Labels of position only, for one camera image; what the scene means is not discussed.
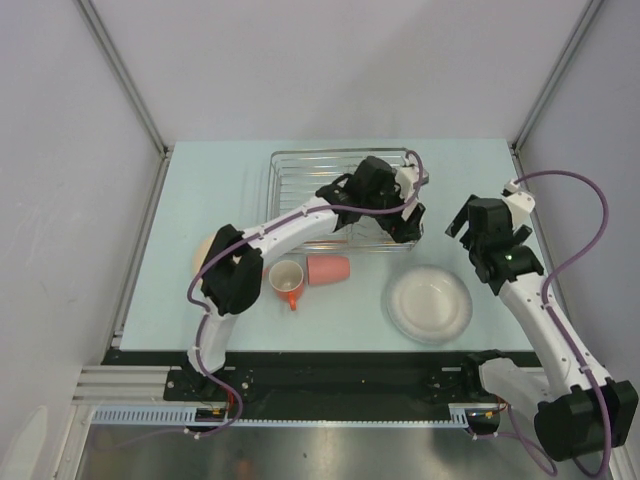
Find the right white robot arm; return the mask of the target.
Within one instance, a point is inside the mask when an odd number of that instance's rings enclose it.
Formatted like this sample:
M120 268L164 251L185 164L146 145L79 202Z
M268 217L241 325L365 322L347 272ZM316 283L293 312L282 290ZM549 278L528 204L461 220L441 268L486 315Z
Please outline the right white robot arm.
M532 231L520 222L533 206L532 197L522 193L500 199L472 195L446 233L459 238L479 280L514 315L546 378L490 350L469 357L461 388L473 401L490 395L506 400L532 422L539 443L556 461L608 455L626 443L639 396L629 381L612 378L543 291L544 268L524 243Z

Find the metal wire dish rack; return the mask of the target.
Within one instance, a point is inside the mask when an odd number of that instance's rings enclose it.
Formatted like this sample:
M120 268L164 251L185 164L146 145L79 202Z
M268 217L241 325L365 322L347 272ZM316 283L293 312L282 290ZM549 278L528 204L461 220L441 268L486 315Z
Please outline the metal wire dish rack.
M398 169L415 163L403 147L326 148L280 150L271 155L265 219L277 218L304 203L316 190L340 175L353 174L368 156L378 157ZM414 240L396 243L376 220L363 217L338 232L316 237L298 247L297 253L348 254L351 252L404 252Z

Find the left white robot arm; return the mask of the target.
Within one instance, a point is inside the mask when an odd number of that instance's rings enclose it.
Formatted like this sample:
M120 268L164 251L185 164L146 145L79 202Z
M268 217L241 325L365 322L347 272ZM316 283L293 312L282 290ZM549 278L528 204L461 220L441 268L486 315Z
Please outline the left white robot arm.
M203 309L193 346L186 387L197 398L214 397L221 387L217 372L237 317L257 301L264 268L302 244L338 232L363 217L373 219L397 244L418 241L426 211L419 201L428 179L413 150L393 167L368 156L352 173L318 189L301 206L256 227L231 224L213 236L201 266L187 289L188 301Z

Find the pink plastic cup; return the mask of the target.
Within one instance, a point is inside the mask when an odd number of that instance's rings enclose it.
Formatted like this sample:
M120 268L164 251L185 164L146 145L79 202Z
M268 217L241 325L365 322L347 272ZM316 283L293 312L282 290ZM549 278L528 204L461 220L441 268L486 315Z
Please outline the pink plastic cup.
M306 259L308 283L322 286L339 283L350 277L351 266L347 257L337 255L312 255Z

